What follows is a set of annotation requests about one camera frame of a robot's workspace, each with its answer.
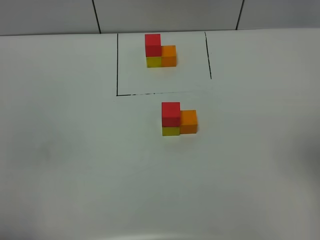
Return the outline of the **yellow template block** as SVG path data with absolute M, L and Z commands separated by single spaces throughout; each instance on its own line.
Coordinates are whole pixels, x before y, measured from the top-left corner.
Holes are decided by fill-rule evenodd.
M 148 68 L 161 68 L 162 57 L 161 56 L 146 57 L 146 66 Z

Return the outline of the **orange template block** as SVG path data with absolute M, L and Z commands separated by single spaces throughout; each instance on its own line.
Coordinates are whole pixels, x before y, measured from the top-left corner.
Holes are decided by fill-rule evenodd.
M 161 66 L 177 66 L 177 51 L 175 45 L 164 45 L 161 47 Z

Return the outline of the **red template block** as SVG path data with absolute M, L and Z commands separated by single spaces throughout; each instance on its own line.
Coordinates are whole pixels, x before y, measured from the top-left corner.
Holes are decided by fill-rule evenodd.
M 146 57 L 160 57 L 162 55 L 160 34 L 145 34 L 144 40 Z

